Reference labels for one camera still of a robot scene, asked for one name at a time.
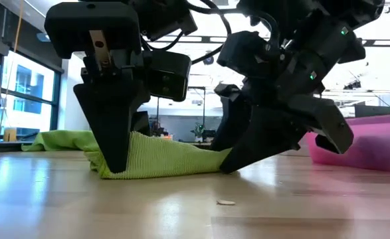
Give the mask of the lime green microfiber towel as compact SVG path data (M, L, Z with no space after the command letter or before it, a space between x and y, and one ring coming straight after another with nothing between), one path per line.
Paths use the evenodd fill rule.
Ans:
M94 139L82 150L90 162L90 168L102 179L147 179L214 173L219 171L221 163L231 151L200 149L189 143L132 132L128 155L125 156L120 149L115 157L120 163L127 159L127 168L121 173L113 173Z

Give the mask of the black metal station frame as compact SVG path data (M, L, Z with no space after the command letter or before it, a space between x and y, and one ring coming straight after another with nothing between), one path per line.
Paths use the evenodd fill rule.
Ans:
M200 93L198 93L197 90L203 91L203 95L200 95L200 96L202 96L202 99L203 99L203 123L202 123L202 125L205 128L205 103L206 103L206 93L207 93L206 87L204 87L204 86L189 86L188 89L194 90L198 95L200 95Z

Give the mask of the yellow box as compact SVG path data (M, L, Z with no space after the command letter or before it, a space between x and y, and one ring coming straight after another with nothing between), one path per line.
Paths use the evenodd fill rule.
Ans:
M17 141L17 129L14 127L5 128L3 134L3 141L14 142Z

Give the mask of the bright green microfiber towel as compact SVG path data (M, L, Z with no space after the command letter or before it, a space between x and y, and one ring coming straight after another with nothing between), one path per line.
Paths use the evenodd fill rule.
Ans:
M40 132L23 151L99 151L94 134L87 130L52 130Z

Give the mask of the black computer monitor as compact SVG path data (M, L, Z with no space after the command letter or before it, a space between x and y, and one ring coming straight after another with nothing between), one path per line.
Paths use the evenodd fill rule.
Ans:
M354 108L356 118L390 115L390 107L387 106L355 105Z

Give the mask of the pink plastic basket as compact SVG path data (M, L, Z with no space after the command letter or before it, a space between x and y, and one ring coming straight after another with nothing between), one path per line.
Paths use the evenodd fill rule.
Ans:
M306 135L312 162L390 172L390 115L349 118L347 123L354 139L344 154L318 147L315 133Z

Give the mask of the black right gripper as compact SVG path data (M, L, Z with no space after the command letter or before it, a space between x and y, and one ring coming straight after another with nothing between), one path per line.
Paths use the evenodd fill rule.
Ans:
M219 84L223 116L211 143L211 150L231 148L220 166L232 173L257 161L300 148L307 130L281 112L252 107L251 100L273 100L274 81L279 73L280 52L257 32L241 31L229 35L217 63L244 76L242 91L234 84Z

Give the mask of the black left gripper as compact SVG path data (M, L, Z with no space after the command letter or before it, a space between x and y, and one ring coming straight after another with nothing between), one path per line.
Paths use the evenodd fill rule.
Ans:
M121 1L63 2L48 10L45 30L62 59L85 53L84 84L74 93L109 170L124 172L130 132L151 135L148 112L136 112L150 100L136 10ZM130 78L140 82L112 82Z

